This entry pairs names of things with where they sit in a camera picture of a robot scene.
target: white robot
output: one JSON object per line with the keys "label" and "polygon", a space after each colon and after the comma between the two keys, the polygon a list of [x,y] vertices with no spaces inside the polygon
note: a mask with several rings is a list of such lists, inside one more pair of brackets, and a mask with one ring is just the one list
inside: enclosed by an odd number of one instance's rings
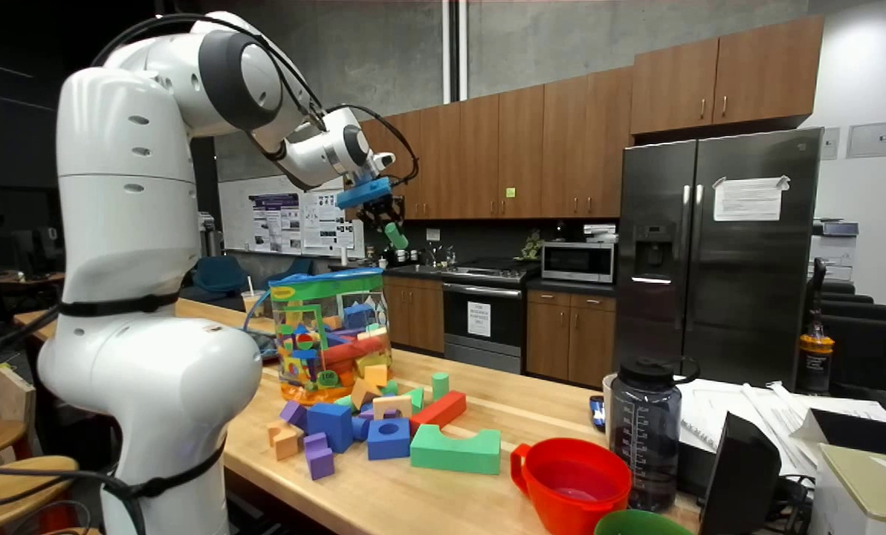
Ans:
{"label": "white robot", "polygon": [[359,199],[388,193],[370,188],[392,156],[370,150],[347,108],[319,111],[288,56],[230,13],[119,46],[59,96],[68,260],[38,374],[123,428],[127,489],[101,496],[111,535],[230,532],[220,450],[257,392],[260,349],[235,327],[175,319],[172,304],[200,257],[190,139],[232,131],[301,188],[346,178]]}

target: refrigerator door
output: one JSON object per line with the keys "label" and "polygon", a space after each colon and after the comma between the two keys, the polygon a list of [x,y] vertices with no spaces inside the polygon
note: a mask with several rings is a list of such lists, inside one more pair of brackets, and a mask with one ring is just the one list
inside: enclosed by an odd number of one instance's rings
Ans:
{"label": "refrigerator door", "polygon": [[697,144],[624,150],[617,362],[680,373]]}
{"label": "refrigerator door", "polygon": [[701,379],[790,383],[822,131],[700,144],[685,361]]}

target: microwave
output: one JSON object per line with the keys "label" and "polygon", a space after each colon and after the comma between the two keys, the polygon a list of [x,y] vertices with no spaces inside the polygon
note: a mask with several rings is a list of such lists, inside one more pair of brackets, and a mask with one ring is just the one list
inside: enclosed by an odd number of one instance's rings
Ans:
{"label": "microwave", "polygon": [[544,242],[542,281],[617,282],[617,242]]}

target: purple toy block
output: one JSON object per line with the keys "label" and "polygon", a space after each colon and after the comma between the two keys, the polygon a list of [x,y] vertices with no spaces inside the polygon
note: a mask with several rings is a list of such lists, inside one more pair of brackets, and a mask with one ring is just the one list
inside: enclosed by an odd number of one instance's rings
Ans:
{"label": "purple toy block", "polygon": [[333,452],[328,450],[324,434],[303,438],[303,457],[312,478],[333,475]]}
{"label": "purple toy block", "polygon": [[374,420],[367,432],[367,457],[411,457],[411,422]]}
{"label": "purple toy block", "polygon": [[347,404],[316,404],[306,411],[306,434],[328,434],[333,452],[347,452],[355,443],[355,408]]}
{"label": "purple toy block", "polygon": [[373,420],[367,417],[352,417],[352,426],[355,426],[355,443],[364,443],[367,440],[367,428],[370,428]]}
{"label": "purple toy block", "polygon": [[303,411],[303,404],[288,402],[282,408],[279,420],[288,422],[288,426],[294,426],[294,428],[301,428],[301,432],[306,432],[306,411]]}

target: wooden countertop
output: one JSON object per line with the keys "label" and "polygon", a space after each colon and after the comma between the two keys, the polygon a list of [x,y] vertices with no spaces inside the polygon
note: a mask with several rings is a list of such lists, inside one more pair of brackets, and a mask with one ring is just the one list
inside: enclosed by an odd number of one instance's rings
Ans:
{"label": "wooden countertop", "polygon": [[[240,325],[240,312],[178,300],[178,315]],[[466,414],[447,426],[455,438],[474,438],[478,428],[504,432],[504,472],[465,475],[444,469],[417,469],[408,457],[370,462],[367,446],[336,454],[336,475],[309,478],[306,462],[273,462],[267,426],[287,404],[276,373],[261,373],[257,399],[230,426],[226,469],[316,518],[333,532],[544,532],[536,509],[511,486],[508,452],[520,443],[548,438],[579,438],[600,443],[588,422],[588,397],[596,391],[536,380],[523,374],[462,365],[452,361],[392,350],[392,379],[401,391],[428,386],[435,373],[450,374],[450,391],[466,392]],[[670,518],[697,526],[700,509],[678,501]]]}

